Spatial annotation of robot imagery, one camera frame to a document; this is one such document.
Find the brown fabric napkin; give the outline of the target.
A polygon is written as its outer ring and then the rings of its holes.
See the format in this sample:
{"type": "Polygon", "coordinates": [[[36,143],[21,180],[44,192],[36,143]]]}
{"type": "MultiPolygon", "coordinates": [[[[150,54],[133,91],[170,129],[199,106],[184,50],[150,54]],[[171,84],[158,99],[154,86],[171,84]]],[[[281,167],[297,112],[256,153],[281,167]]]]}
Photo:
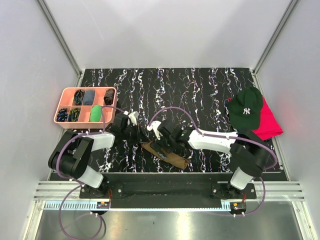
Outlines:
{"type": "Polygon", "coordinates": [[[163,148],[161,148],[160,151],[154,150],[152,148],[152,143],[153,142],[145,142],[145,143],[142,143],[141,146],[146,151],[148,151],[149,153],[151,153],[152,155],[157,157],[158,159],[160,159],[166,163],[169,163],[179,169],[184,170],[188,166],[188,164],[190,163],[190,161],[188,159],[186,159],[182,156],[179,156],[174,152],[167,152],[163,148]]]}

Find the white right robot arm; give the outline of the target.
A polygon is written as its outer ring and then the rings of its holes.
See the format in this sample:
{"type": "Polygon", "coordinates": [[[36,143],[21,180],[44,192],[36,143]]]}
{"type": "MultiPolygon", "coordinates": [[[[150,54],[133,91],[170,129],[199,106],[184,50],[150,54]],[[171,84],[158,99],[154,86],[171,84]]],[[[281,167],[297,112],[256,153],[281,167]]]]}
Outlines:
{"type": "Polygon", "coordinates": [[[153,121],[146,128],[154,135],[151,144],[160,156],[178,148],[210,150],[230,155],[229,168],[233,172],[227,185],[228,195],[239,198],[254,178],[262,176],[271,155],[269,147],[252,131],[213,132],[194,126],[182,128],[165,120],[153,121]]]}

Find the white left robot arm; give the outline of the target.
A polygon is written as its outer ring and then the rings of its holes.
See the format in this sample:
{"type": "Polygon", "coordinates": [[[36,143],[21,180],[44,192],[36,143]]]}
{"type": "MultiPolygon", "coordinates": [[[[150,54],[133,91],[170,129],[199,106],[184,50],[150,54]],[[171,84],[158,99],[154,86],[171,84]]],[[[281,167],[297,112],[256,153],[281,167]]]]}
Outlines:
{"type": "Polygon", "coordinates": [[[142,144],[149,142],[138,124],[139,113],[134,111],[117,114],[106,130],[92,133],[66,131],[48,159],[48,167],[61,178],[74,179],[90,186],[97,198],[108,193],[107,178],[89,166],[91,153],[111,149],[122,143],[142,144]]]}

